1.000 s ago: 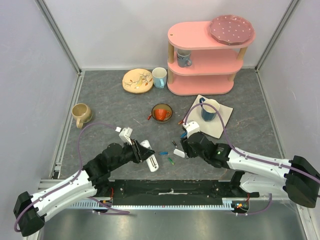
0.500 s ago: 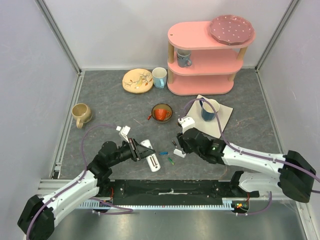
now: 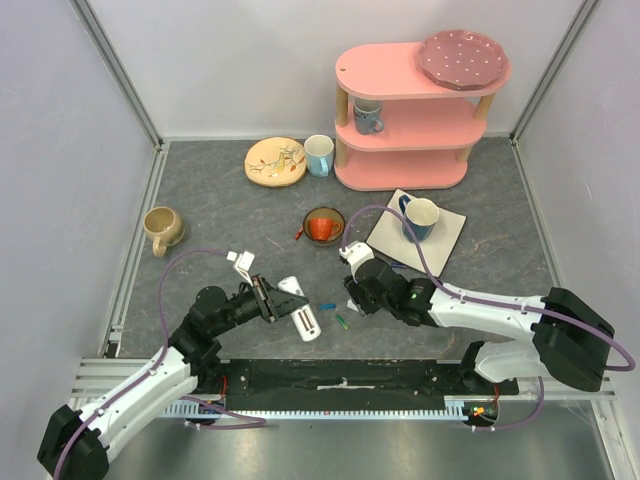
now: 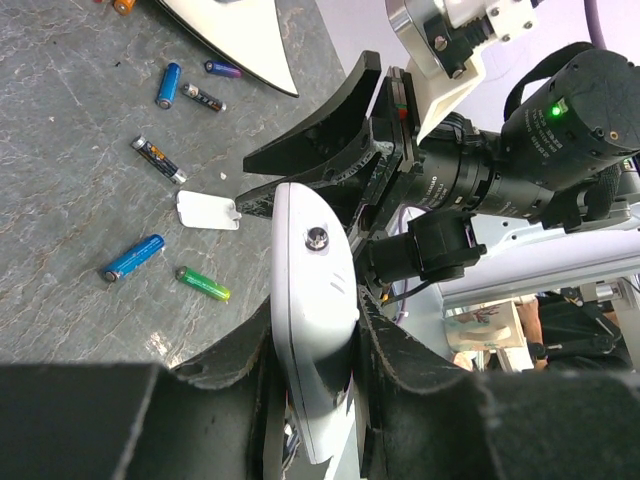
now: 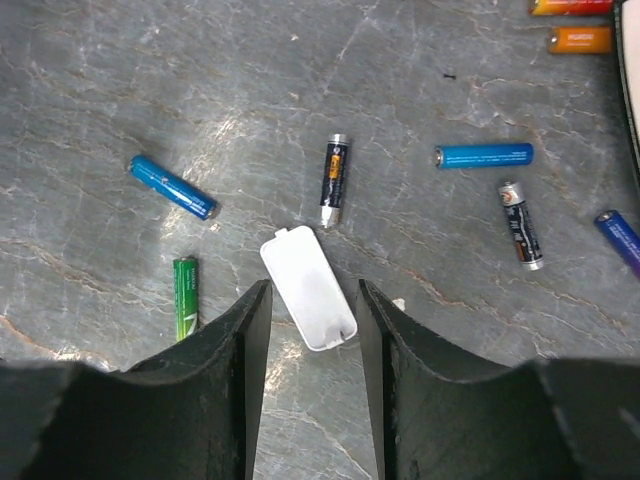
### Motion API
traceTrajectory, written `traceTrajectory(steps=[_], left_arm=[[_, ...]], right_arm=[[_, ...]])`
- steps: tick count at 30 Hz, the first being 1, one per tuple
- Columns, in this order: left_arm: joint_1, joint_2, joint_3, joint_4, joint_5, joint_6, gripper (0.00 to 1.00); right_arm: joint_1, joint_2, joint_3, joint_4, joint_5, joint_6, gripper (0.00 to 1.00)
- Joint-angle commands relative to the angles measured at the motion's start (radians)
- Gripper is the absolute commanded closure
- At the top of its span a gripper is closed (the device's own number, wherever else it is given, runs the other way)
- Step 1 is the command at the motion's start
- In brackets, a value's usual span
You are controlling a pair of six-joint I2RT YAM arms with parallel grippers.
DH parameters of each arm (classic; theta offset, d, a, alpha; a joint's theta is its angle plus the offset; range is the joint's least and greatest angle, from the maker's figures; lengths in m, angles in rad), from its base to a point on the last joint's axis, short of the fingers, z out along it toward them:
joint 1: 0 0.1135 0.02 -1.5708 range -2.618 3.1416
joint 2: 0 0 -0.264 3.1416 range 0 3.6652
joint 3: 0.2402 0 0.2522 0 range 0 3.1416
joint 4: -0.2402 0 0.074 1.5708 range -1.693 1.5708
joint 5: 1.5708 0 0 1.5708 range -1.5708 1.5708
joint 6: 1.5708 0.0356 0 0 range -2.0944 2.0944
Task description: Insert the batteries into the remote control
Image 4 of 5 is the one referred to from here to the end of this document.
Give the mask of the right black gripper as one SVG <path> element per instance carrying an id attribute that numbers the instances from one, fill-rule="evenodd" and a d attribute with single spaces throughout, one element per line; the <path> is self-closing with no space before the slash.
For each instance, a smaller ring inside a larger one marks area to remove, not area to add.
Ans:
<path id="1" fill-rule="evenodd" d="M 368 118 L 369 145 L 346 147 L 361 129 L 381 71 L 380 54 L 363 51 L 317 111 L 247 155 L 244 172 L 288 176 L 239 195 L 237 210 L 270 218 L 276 188 L 298 183 L 320 195 L 339 219 L 352 220 L 350 239 L 365 240 L 386 229 L 420 170 L 414 155 L 419 118 L 411 74 L 399 67 L 388 70 Z"/>

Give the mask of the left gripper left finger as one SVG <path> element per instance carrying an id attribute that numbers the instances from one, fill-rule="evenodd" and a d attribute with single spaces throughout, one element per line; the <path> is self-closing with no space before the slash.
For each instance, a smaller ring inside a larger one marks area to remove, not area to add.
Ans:
<path id="1" fill-rule="evenodd" d="M 181 365 L 1 368 L 5 479 L 269 479 L 269 310 Z"/>

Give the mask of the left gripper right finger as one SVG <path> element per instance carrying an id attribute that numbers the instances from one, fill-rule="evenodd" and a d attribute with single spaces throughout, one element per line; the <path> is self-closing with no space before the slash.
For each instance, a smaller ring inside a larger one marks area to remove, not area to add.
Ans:
<path id="1" fill-rule="evenodd" d="M 635 479 L 639 378 L 469 372 L 357 292 L 354 381 L 367 479 Z"/>

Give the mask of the white remote control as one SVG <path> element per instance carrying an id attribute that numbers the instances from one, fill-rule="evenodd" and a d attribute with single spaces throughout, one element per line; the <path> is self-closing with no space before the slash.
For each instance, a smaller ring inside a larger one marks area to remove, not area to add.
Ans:
<path id="1" fill-rule="evenodd" d="M 343 446 L 352 336 L 359 318 L 353 257 L 336 214 L 314 190 L 282 183 L 272 217 L 271 329 L 309 461 Z"/>

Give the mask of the white battery cover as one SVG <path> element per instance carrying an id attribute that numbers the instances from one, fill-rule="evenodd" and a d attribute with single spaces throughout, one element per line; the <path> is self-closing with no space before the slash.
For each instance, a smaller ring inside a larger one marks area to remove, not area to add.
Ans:
<path id="1" fill-rule="evenodd" d="M 187 228 L 235 231 L 242 215 L 233 199 L 181 190 L 176 195 L 180 223 Z"/>

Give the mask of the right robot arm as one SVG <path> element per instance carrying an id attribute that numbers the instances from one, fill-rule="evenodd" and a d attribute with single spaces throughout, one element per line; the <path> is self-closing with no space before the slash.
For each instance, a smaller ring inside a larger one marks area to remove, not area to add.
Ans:
<path id="1" fill-rule="evenodd" d="M 412 76 L 384 73 L 361 54 L 320 109 L 247 155 L 243 169 L 270 182 L 236 199 L 268 218 L 282 183 L 316 191 L 361 241 L 360 283 L 460 278 L 485 248 L 476 214 L 522 219 L 568 233 L 624 221 L 639 198 L 639 69 L 620 54 L 578 42 L 541 61 L 507 98 L 502 129 L 450 113 L 418 134 Z"/>

